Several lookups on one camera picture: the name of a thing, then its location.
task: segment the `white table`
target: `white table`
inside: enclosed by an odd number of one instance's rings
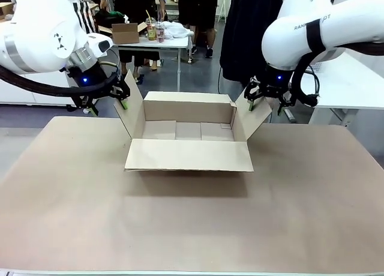
[[[359,110],[384,110],[384,79],[347,53],[324,62],[316,74],[320,98],[310,124],[330,124],[336,115],[348,127]],[[301,87],[313,94],[313,76],[305,74]]]
[[[180,74],[181,74],[181,49],[188,47],[188,37],[175,38],[172,40],[165,39],[164,42],[149,41],[145,37],[140,37],[139,43],[135,44],[119,44],[119,50],[128,51],[160,51],[160,50],[177,50],[178,51],[178,92],[180,91]]]

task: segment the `white cabinet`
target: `white cabinet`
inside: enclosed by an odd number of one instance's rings
[[[69,87],[65,73],[56,71],[49,73],[27,74],[26,78],[43,84],[48,84],[57,87]],[[33,93],[36,104],[39,105],[74,105],[71,98],[68,97],[53,97],[37,93]]]
[[[31,92],[0,80],[0,102],[33,104],[35,98]]]

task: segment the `white cloth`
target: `white cloth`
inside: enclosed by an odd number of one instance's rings
[[[189,36],[188,49],[192,49],[192,36],[194,33],[184,28],[180,23],[164,21],[164,37],[165,39],[185,38]]]

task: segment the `hanging dark cloth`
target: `hanging dark cloth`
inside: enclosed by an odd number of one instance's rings
[[[148,18],[146,11],[153,18],[157,18],[157,6],[155,0],[115,0],[115,11],[128,16],[131,23],[142,23]],[[158,52],[143,51],[124,51],[119,50],[120,61],[129,63],[132,56],[135,57],[134,65],[136,67],[144,64],[144,59],[157,61],[160,59]]]
[[[248,83],[262,77],[265,59],[262,39],[276,20],[283,0],[232,0],[224,29],[220,65],[223,77]]]

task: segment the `black and white striped fabric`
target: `black and white striped fabric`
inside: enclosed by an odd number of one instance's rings
[[[89,8],[88,2],[73,2],[73,8],[76,12],[80,26],[83,30],[89,33],[98,33],[94,18],[92,16],[91,9]]]

